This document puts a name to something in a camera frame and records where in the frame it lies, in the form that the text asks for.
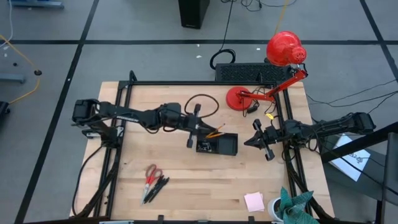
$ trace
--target gray floor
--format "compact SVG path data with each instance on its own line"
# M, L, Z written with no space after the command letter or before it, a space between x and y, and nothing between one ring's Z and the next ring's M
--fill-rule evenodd
M65 1L64 10L15 8L16 40L78 40L93 1ZM283 1L269 1L281 4ZM367 1L386 40L398 40L393 0ZM180 27L177 1L100 0L87 39L222 39L229 4L212 0L201 30ZM270 39L281 8L263 7L248 12L235 4L228 39ZM0 34L8 35L8 6L0 2ZM289 6L281 30L292 30L305 40L376 40L359 1L297 0ZM76 45L17 45L42 69L39 90L11 105L12 113L0 126L0 216L12 223L42 147L50 120L70 68ZM81 165L86 139L73 128L71 115L75 100L96 98L103 81L127 79L134 70L139 80L214 80L208 66L219 45L85 45L66 102L34 193L27 222L66 218ZM237 62L261 62L265 45L226 45L236 51ZM394 76L378 45L306 45L310 76L306 92L317 100L329 101L364 88L393 80ZM398 60L398 46L388 46ZM228 62L220 55L217 62ZM0 100L11 101L33 89L32 69L11 49L0 49L0 71L22 73L23 85L0 83ZM366 92L341 102L348 104L397 89L397 83ZM345 108L310 105L315 119L334 119L350 111L368 112L380 100ZM388 99L372 112L378 128L396 121L398 97ZM373 149L385 152L385 144ZM376 201L329 182L336 216L363 222L374 219ZM397 207L387 208L387 223L395 223Z

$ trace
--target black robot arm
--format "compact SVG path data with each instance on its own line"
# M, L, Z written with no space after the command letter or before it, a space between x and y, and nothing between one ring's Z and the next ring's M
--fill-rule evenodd
M118 129L109 127L103 122L113 118L138 123L151 134L157 133L160 128L166 132L187 131L190 133L187 147L192 147L194 135L211 133L216 130L205 124L198 116L200 107L200 104L196 104L193 113L183 114L179 103L166 103L153 110L139 111L94 99L77 100L72 120L74 125L87 126L90 128L90 132L98 133L107 147L118 146L120 134Z
M320 138L332 134L351 132L355 134L369 134L376 128L372 118L367 113L349 113L346 116L332 121L319 121L317 124L308 125L290 119L285 121L284 127L276 129L273 125L261 130L261 122L253 122L256 130L254 136L247 140L245 146L253 146L266 150L266 159L272 160L275 155L269 144L287 141L291 146L302 147L313 138Z

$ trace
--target potted plant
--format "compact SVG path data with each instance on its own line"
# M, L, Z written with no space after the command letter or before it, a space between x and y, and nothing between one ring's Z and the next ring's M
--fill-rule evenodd
M268 213L274 221L284 224L319 224L311 215L304 212L305 205L312 198L311 192L305 192L294 198L282 187L280 197L268 203Z

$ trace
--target red scissors handle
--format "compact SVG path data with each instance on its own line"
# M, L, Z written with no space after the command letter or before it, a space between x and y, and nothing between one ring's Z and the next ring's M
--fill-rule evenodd
M147 177L146 184L152 184L155 179L158 179L162 174L163 171L161 169L156 169L156 165L151 164L145 173Z

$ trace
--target yellow cable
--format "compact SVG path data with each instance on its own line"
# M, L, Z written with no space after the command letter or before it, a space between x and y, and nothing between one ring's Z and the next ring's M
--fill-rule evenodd
M276 33L278 32L279 24L282 21L282 19L284 18L286 6L288 5L288 3L289 3L289 0L285 0L284 8L282 9L282 13L280 14L278 23L277 23L276 28L275 28L275 34L274 35L276 35Z
M34 64L32 61L30 61L29 58L27 58L23 53L21 53L16 47L14 47L3 35L0 34L0 38L2 38L12 49L15 50L15 52L17 52L17 53L18 53L20 56L22 56L27 62L29 62L29 63L32 65L32 67L33 67L36 71L39 71L39 69L37 69L37 67L35 66L35 64ZM21 100L21 99L23 99L23 98L29 96L30 94L32 94L34 91L36 91L36 90L38 89L39 85L40 85L40 78L37 77L36 86L35 86L35 88L34 88L32 91L30 91L30 92L28 92L28 93L26 93L26 94L24 94L24 95L22 95L22 96L16 98L15 100L12 100L9 104L15 103L15 102L17 102L17 101L19 101L19 100Z

